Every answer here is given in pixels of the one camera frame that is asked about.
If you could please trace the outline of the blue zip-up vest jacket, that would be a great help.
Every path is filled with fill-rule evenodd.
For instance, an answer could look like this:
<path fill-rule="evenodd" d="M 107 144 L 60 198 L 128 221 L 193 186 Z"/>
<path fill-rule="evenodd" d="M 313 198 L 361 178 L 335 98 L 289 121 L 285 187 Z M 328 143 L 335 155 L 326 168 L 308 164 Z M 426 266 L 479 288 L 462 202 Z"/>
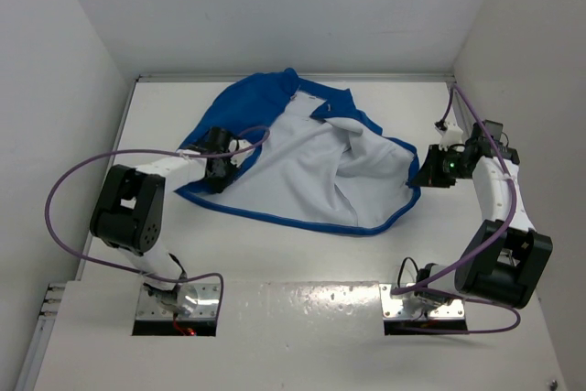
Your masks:
<path fill-rule="evenodd" d="M 348 89 L 291 68 L 256 73 L 224 89 L 182 141 L 200 143 L 213 127 L 257 148 L 220 193 L 207 182 L 177 191 L 217 212 L 327 234 L 376 235 L 411 210 L 420 190 L 415 146 L 360 110 Z"/>

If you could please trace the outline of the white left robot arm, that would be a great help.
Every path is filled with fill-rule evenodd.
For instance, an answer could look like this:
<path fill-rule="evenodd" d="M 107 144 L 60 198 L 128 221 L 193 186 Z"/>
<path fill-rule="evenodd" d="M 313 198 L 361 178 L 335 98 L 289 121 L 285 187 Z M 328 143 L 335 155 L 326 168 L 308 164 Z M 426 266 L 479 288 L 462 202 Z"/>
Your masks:
<path fill-rule="evenodd" d="M 224 190 L 250 156 L 250 146 L 214 127 L 201 141 L 170 156 L 137 167 L 112 166 L 92 213 L 91 234 L 146 275 L 150 294 L 175 297 L 187 275 L 178 258 L 158 242 L 166 196 L 191 183 Z"/>

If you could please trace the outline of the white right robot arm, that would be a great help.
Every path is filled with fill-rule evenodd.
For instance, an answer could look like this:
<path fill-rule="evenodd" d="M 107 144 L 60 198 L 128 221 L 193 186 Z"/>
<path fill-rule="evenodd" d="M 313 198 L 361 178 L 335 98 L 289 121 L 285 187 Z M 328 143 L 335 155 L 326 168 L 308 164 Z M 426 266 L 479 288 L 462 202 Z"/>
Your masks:
<path fill-rule="evenodd" d="M 466 141 L 451 133 L 429 147 L 412 184 L 447 189 L 472 181 L 482 222 L 452 271 L 429 263 L 418 271 L 418 294 L 449 302 L 455 295 L 522 309 L 537 287 L 553 251 L 549 236 L 537 232 L 522 200 L 520 158 L 503 126 L 474 124 Z"/>

